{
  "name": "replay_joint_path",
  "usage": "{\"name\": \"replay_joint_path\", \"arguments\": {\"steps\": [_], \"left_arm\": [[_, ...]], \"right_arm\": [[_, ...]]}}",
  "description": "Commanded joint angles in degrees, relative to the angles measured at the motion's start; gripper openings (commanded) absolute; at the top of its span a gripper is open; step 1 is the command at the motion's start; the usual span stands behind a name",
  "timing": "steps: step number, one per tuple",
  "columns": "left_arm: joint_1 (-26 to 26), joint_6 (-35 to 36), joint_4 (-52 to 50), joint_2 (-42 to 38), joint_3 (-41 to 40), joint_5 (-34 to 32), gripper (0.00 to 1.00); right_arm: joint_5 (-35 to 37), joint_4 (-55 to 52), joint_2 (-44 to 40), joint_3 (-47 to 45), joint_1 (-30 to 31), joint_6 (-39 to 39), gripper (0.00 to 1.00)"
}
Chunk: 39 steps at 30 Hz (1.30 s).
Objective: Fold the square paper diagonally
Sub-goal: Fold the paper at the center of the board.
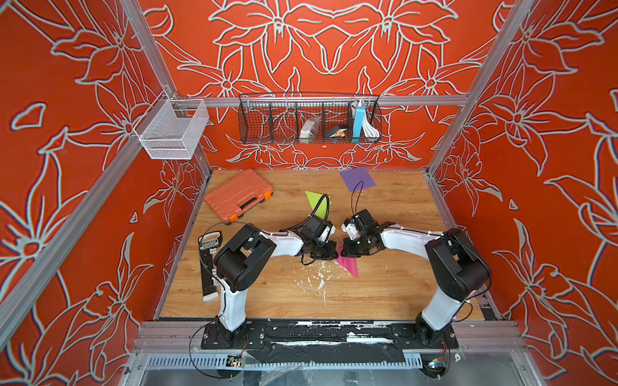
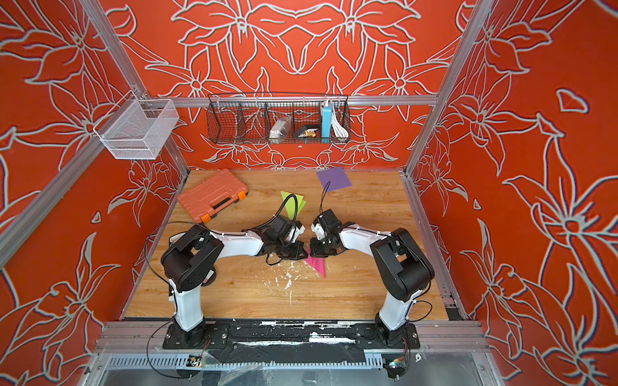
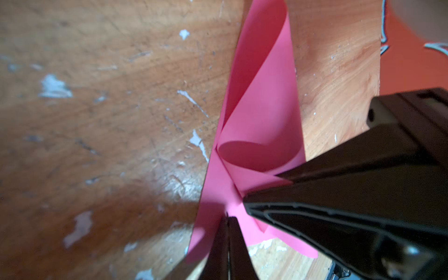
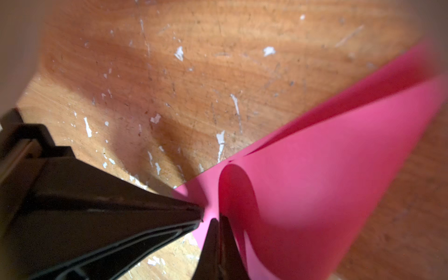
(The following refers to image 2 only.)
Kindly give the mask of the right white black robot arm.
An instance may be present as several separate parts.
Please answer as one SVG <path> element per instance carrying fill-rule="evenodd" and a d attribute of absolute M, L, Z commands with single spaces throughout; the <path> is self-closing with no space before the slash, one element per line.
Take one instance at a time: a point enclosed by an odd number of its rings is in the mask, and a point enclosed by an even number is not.
<path fill-rule="evenodd" d="M 387 291 L 375 318 L 378 341 L 386 347 L 410 342 L 410 309 L 435 278 L 431 263 L 410 233 L 404 228 L 383 233 L 354 223 L 331 228 L 315 223 L 312 231 L 312 257 L 333 257 L 348 250 L 373 257 Z"/>

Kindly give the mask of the purple square paper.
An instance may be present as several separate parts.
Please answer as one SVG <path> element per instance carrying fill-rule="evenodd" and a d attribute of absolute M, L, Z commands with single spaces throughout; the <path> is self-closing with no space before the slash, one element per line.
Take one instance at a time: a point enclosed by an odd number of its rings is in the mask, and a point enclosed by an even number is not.
<path fill-rule="evenodd" d="M 343 167 L 320 170 L 316 174 L 326 192 L 337 191 L 352 186 L 352 182 Z"/>

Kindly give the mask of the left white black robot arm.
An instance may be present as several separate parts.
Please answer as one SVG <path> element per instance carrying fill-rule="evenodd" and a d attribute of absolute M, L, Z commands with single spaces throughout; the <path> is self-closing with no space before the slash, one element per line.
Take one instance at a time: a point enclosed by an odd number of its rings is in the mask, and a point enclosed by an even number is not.
<path fill-rule="evenodd" d="M 303 233 L 304 226 L 294 221 L 242 233 L 219 233 L 194 225 L 174 236 L 161 258 L 175 304 L 163 348 L 197 349 L 210 344 L 201 305 L 201 286 L 217 260 L 236 256 L 269 257 L 272 253 L 281 259 L 303 260 L 307 258 L 304 243 L 299 240 Z"/>

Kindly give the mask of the magenta square paper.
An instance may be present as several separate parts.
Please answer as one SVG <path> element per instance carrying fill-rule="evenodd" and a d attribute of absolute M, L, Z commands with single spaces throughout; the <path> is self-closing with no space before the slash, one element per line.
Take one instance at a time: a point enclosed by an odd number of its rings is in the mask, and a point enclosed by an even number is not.
<path fill-rule="evenodd" d="M 326 263 L 325 259 L 319 257 L 313 257 L 310 252 L 307 252 L 307 258 L 305 262 L 315 270 L 322 278 L 326 278 Z"/>

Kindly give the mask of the lime green square paper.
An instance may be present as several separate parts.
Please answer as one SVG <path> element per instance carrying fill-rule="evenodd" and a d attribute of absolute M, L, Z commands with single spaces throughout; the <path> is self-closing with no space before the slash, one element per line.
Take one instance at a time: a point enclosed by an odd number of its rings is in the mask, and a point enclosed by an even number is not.
<path fill-rule="evenodd" d="M 304 197 L 299 194 L 281 191 L 282 200 L 285 202 L 285 212 L 290 220 L 299 219 L 300 213 L 306 205 Z"/>

